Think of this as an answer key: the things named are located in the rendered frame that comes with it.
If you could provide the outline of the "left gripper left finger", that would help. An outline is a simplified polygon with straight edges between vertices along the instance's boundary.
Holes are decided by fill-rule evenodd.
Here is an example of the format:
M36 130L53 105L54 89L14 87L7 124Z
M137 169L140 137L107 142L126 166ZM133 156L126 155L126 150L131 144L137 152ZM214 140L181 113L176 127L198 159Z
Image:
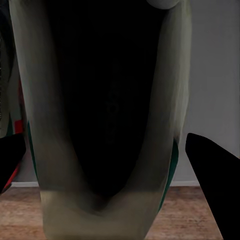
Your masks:
M22 133L0 138L0 193L26 153Z

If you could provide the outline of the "gym shoe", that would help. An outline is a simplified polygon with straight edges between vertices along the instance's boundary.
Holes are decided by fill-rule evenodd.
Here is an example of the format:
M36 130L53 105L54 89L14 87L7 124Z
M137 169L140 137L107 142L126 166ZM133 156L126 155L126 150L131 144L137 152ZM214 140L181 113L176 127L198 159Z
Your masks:
M19 103L20 78L9 0L0 0L0 139L25 131ZM0 194L12 186L22 162L23 159Z
M145 240L190 96L190 0L9 0L50 240Z

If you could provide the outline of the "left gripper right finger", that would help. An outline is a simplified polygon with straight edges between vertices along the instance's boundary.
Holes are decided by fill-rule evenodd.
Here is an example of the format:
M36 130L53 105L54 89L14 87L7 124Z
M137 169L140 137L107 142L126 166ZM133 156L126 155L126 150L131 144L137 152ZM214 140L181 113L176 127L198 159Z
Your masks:
M223 240L240 240L240 159L194 133L187 135L185 151Z

